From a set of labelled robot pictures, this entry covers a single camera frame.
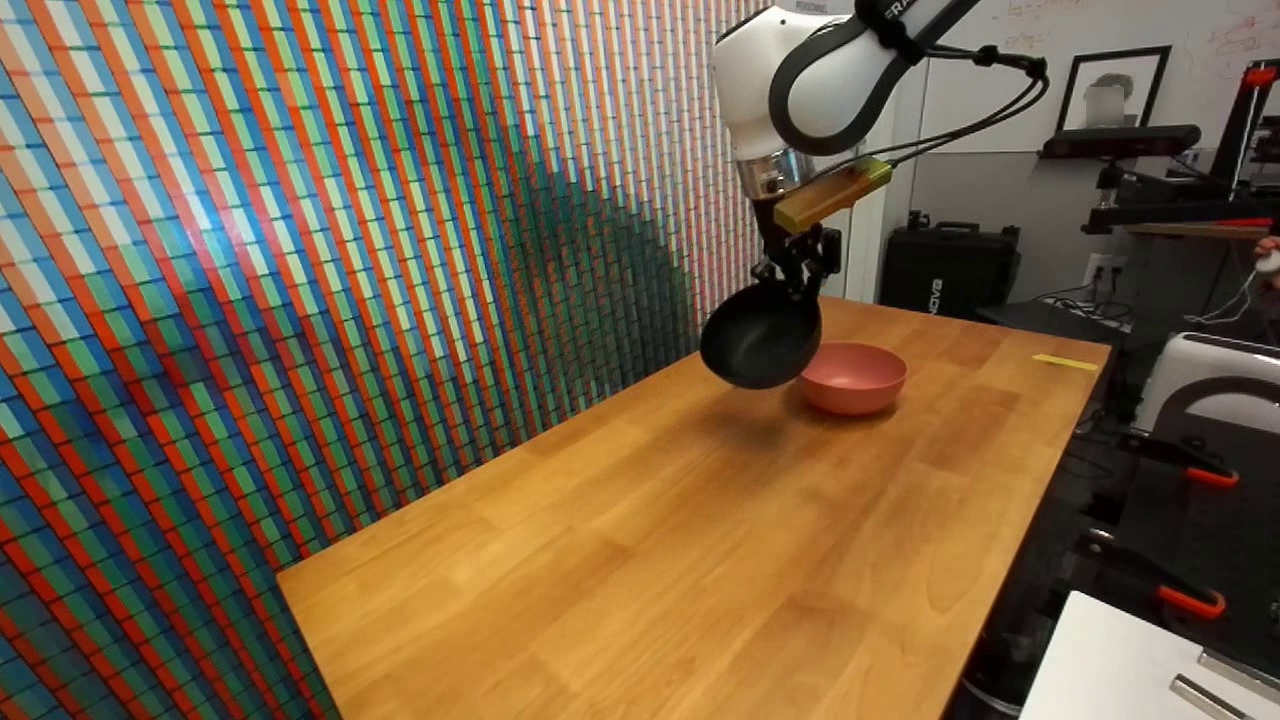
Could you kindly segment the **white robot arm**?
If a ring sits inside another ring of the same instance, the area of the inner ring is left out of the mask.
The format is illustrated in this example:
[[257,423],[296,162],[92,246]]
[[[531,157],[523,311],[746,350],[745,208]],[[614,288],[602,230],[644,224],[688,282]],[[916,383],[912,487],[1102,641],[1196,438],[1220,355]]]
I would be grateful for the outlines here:
[[775,205],[802,184],[810,157],[853,153],[895,84],[974,0],[853,0],[847,13],[769,2],[713,44],[713,88],[752,198],[763,260],[794,270],[794,230]]

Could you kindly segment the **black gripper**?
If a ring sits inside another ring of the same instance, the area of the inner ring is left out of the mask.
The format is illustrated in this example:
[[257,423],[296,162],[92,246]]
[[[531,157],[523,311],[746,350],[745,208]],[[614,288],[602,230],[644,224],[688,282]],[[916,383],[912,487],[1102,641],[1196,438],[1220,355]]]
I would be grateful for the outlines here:
[[821,221],[790,228],[771,198],[755,198],[752,217],[763,238],[755,281],[780,291],[794,282],[794,299],[817,305],[821,282],[840,270],[840,230]]

